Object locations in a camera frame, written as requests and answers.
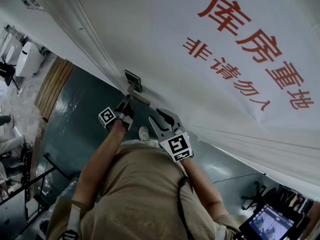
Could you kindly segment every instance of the display screen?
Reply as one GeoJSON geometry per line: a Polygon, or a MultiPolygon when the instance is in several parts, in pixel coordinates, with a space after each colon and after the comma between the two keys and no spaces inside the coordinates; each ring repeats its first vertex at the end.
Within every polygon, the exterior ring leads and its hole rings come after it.
{"type": "Polygon", "coordinates": [[[279,240],[294,223],[293,220],[266,204],[249,222],[249,226],[263,240],[279,240]]]}

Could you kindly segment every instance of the person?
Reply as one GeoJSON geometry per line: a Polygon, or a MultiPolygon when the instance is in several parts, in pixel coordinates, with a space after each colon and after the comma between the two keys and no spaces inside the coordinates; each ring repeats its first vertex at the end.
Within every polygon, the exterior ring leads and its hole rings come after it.
{"type": "Polygon", "coordinates": [[[46,239],[231,240],[239,232],[194,158],[181,161],[191,183],[182,186],[184,171],[162,149],[145,144],[145,129],[139,143],[121,145],[127,130],[115,120],[82,169],[72,199],[57,200],[46,239]]]}
{"type": "Polygon", "coordinates": [[[5,78],[8,70],[10,70],[10,65],[0,62],[0,76],[5,78]]]}
{"type": "Polygon", "coordinates": [[[9,191],[6,184],[6,179],[22,173],[24,169],[23,164],[15,166],[19,163],[20,163],[20,160],[18,156],[0,158],[0,185],[2,189],[7,193],[8,196],[9,196],[9,191]]]}
{"type": "MultiPolygon", "coordinates": [[[[14,118],[12,115],[2,115],[0,116],[0,127],[4,124],[10,124],[10,127],[14,127],[14,118]]],[[[0,155],[5,154],[11,150],[25,143],[24,136],[18,136],[15,138],[8,138],[5,136],[0,136],[0,155]]]]}

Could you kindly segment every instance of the wooden floor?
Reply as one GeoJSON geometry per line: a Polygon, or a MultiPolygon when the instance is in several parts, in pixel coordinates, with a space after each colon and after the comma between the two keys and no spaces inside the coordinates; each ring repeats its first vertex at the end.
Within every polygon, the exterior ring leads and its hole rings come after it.
{"type": "Polygon", "coordinates": [[[74,67],[75,65],[70,61],[57,57],[46,75],[34,102],[46,122],[49,120],[58,96],[74,67]]]}

